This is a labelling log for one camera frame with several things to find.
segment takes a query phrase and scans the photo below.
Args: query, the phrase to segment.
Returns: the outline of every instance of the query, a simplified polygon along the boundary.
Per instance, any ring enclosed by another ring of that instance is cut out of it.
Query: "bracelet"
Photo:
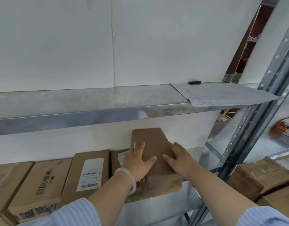
[[[134,178],[134,176],[131,174],[131,172],[130,172],[129,170],[127,170],[126,168],[121,167],[121,168],[118,168],[118,169],[114,172],[114,174],[116,174],[116,172],[118,172],[118,171],[121,171],[121,172],[126,173],[126,174],[130,177],[130,179],[132,180],[133,188],[132,188],[132,190],[130,190],[129,195],[135,193],[135,191],[136,191],[136,182],[135,182],[135,178]]]

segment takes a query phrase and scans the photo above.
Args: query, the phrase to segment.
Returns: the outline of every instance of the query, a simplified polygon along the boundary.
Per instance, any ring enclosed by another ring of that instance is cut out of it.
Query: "blue striped sleeve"
[[[288,226],[289,218],[269,206],[259,206],[247,209],[240,216],[237,226]]]
[[[94,205],[81,198],[37,220],[33,226],[101,226],[101,222]]]

